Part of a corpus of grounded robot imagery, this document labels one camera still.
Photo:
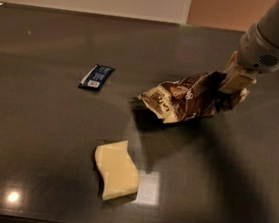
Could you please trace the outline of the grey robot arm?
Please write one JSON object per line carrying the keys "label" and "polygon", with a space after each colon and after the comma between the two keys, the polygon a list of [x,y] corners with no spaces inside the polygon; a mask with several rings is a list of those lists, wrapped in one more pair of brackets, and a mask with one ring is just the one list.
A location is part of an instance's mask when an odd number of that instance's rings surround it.
{"label": "grey robot arm", "polygon": [[234,107],[245,100],[257,76],[279,69],[279,0],[242,36],[225,67],[226,79],[218,91]]}

